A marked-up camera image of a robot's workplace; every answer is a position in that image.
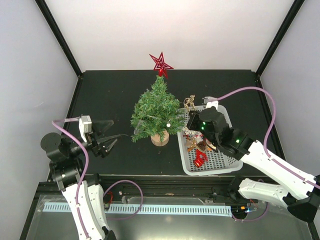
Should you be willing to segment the gold merry christmas sign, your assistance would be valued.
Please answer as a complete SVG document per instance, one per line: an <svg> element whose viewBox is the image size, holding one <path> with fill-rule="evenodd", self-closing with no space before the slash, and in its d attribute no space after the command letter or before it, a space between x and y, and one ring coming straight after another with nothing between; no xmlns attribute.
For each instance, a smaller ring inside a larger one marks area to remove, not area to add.
<svg viewBox="0 0 320 240"><path fill-rule="evenodd" d="M195 106L195 95L190 95L189 97L186 97L183 101L183 108L178 109L178 114L189 114L191 111L196 111Z"/></svg>

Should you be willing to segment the white string lights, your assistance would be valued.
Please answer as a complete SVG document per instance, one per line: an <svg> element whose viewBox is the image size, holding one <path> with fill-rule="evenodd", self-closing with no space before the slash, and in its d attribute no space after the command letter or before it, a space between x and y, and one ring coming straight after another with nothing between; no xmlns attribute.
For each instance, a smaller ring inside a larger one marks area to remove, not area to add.
<svg viewBox="0 0 320 240"><path fill-rule="evenodd" d="M147 90L143 95L143 113L146 118L170 128L175 99L166 90Z"/></svg>

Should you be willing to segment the white perforated plastic basket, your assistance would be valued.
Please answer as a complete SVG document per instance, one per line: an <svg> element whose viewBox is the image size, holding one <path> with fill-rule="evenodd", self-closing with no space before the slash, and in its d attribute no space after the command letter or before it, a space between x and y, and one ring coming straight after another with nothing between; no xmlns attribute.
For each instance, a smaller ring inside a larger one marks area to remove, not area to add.
<svg viewBox="0 0 320 240"><path fill-rule="evenodd" d="M197 149L192 147L192 143L200 143L204 140L200 132L190 132L182 130L177 133L180 157L183 171L189 176L213 176L228 174L239 171L243 167L241 161L233 157L206 149L207 160L197 167L194 163L197 156Z"/></svg>

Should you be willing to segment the small green christmas tree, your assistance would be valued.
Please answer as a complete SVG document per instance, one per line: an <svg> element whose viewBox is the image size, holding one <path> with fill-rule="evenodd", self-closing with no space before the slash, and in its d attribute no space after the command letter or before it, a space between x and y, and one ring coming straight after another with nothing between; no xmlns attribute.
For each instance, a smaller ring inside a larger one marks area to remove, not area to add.
<svg viewBox="0 0 320 240"><path fill-rule="evenodd" d="M130 124L134 128L132 142L151 138L165 144L170 135L177 134L185 126L181 102L170 92L163 76L140 95L134 105Z"/></svg>

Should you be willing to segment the red star ornament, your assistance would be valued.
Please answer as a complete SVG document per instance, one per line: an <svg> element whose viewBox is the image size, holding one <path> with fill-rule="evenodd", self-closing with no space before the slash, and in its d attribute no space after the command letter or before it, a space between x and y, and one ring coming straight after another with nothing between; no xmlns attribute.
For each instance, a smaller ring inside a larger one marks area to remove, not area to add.
<svg viewBox="0 0 320 240"><path fill-rule="evenodd" d="M149 56L155 63L153 70L158 72L159 77L165 77L167 79L168 70L174 70L174 68L165 62L163 52L160 53L159 57L155 57L152 54L149 54Z"/></svg>

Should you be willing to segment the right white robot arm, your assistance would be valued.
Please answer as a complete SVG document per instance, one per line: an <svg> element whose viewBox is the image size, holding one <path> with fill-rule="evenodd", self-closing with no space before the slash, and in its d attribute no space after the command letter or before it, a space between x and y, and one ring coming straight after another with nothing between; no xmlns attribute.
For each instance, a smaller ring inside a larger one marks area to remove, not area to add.
<svg viewBox="0 0 320 240"><path fill-rule="evenodd" d="M228 187L230 200L262 200L285 207L299 220L314 221L320 209L319 176L294 167L246 132L230 127L214 106L202 111L191 110L186 127L200 132L209 148L254 167L276 182L269 184L244 178L239 184Z"/></svg>

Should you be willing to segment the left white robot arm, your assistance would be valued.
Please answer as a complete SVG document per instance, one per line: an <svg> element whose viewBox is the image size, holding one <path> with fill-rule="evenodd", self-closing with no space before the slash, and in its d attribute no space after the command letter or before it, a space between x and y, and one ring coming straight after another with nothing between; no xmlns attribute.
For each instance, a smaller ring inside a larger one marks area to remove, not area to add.
<svg viewBox="0 0 320 240"><path fill-rule="evenodd" d="M80 138L56 132L42 138L40 146L50 160L52 180L70 207L80 240L114 240L116 236L107 223L103 201L108 188L98 174L88 177L85 174L88 152L105 158L121 135L104 135L113 120L92 120L83 115L63 121L77 122Z"/></svg>

